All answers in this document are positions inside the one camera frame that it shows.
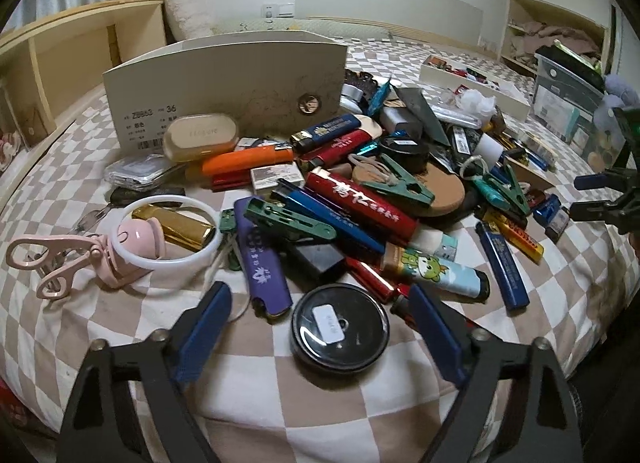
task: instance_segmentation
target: cardboard box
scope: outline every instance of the cardboard box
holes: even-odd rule
[[[493,89],[487,84],[475,82],[454,73],[449,73],[444,69],[438,69],[434,66],[430,66],[429,62],[431,60],[434,60],[436,62],[446,61],[447,64],[449,64],[453,69],[471,68],[477,71],[479,74],[484,75],[487,80],[495,82],[500,87],[500,91]],[[453,61],[446,57],[440,57],[438,55],[428,56],[427,60],[422,63],[422,67],[420,68],[420,82],[438,86],[441,88],[449,88],[452,91],[458,89],[460,85],[466,86],[469,89],[477,89],[485,97],[495,96],[495,103],[498,107],[500,107],[502,112],[508,114],[516,120],[524,122],[529,115],[529,110],[531,107],[529,101],[524,96],[524,94],[518,88],[516,88],[516,85],[513,82],[509,82],[508,80],[505,80],[503,78],[491,75],[490,73],[476,68],[475,66],[467,66],[466,64]]]
[[[291,30],[202,37],[145,53],[104,74],[120,148],[160,149],[169,123],[209,112],[234,117],[241,136],[288,138],[336,114],[346,54],[332,39]],[[309,96],[318,103],[306,103]]]

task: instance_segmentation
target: metal bolt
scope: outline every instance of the metal bolt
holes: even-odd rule
[[[542,350],[548,350],[551,349],[551,342],[549,342],[546,338],[544,337],[538,337],[533,341],[533,345],[538,348],[538,349],[542,349]]]
[[[156,329],[151,334],[151,340],[153,342],[164,342],[168,338],[169,338],[169,330],[166,330],[166,329],[163,329],[163,328]]]
[[[89,344],[89,349],[91,351],[102,351],[108,345],[108,342],[104,338],[97,338]]]
[[[471,332],[471,337],[478,342],[486,342],[491,338],[491,333],[484,328],[476,328]]]

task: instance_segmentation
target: white sticker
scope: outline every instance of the white sticker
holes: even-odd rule
[[[456,139],[458,151],[463,154],[471,154],[464,130],[462,128],[453,128],[453,135]]]
[[[322,340],[327,344],[335,344],[344,340],[344,331],[338,323],[338,317],[335,315],[334,307],[331,304],[316,306],[311,312],[314,314],[316,324],[320,330]]]

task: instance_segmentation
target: clothespin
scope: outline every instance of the clothespin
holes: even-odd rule
[[[382,196],[391,196],[404,200],[409,204],[428,207],[433,203],[435,199],[433,192],[418,182],[418,180],[394,162],[388,155],[381,154],[378,160],[388,167],[391,174],[394,175],[394,178],[390,178],[386,183],[363,182],[363,187],[370,188],[382,194]]]
[[[529,204],[527,204],[527,198],[524,196],[524,192],[520,188],[520,184],[518,179],[516,178],[513,169],[507,163],[505,163],[502,168],[504,169],[504,174],[508,184],[503,184],[498,178],[496,178],[490,172],[484,173],[484,180],[491,186],[496,189],[504,198],[509,201],[509,203],[516,207],[523,215],[528,216],[531,214],[531,209],[529,208]]]
[[[331,225],[272,205],[260,198],[251,199],[244,217],[256,226],[266,229],[275,236],[285,237],[289,241],[312,237],[328,243],[334,241],[337,236]]]

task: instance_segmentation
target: bed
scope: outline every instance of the bed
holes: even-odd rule
[[[418,82],[420,65],[431,53],[461,60],[515,82],[525,93],[530,79],[493,62],[424,43],[380,40],[346,42],[347,67],[375,75],[392,74],[405,85]],[[422,88],[429,97],[437,88]],[[196,273],[152,273],[119,291],[108,290],[78,273],[70,298],[43,302],[35,297],[37,278],[8,268],[6,244],[18,234],[56,234],[85,212],[101,208],[110,187],[104,167],[117,157],[118,142],[104,94],[80,111],[76,122],[42,157],[11,196],[0,217],[0,377],[44,423],[60,429],[76,371],[89,342],[105,338],[120,345],[169,328],[201,296],[204,268]],[[508,118],[519,130],[534,130],[558,153],[552,190],[568,205],[578,199],[609,199],[610,190],[578,192],[575,176],[590,168],[539,124]],[[248,191],[212,193],[188,189],[216,211],[232,206]],[[104,232],[117,219],[112,210],[100,223]],[[489,274],[492,295],[485,304],[446,302],[505,341],[551,342],[569,375],[601,339],[607,326],[633,297],[640,275],[626,237],[603,223],[570,223],[553,244],[533,220],[529,233],[545,247],[540,265],[514,250],[529,292],[525,313],[507,314],[497,284],[465,218],[447,231],[460,242],[457,262]],[[238,273],[222,271],[234,305],[244,298]],[[343,281],[354,282],[349,277]],[[290,286],[294,303],[302,293]],[[200,380],[187,390],[191,410],[222,461],[240,463],[418,461],[455,399],[442,380],[420,335],[390,315],[391,337],[370,371],[348,380],[318,377],[300,366],[289,348],[287,320],[268,324],[247,312],[223,332]],[[152,426],[144,393],[135,402],[152,456],[166,461]],[[495,438],[506,404],[500,386],[478,450]]]

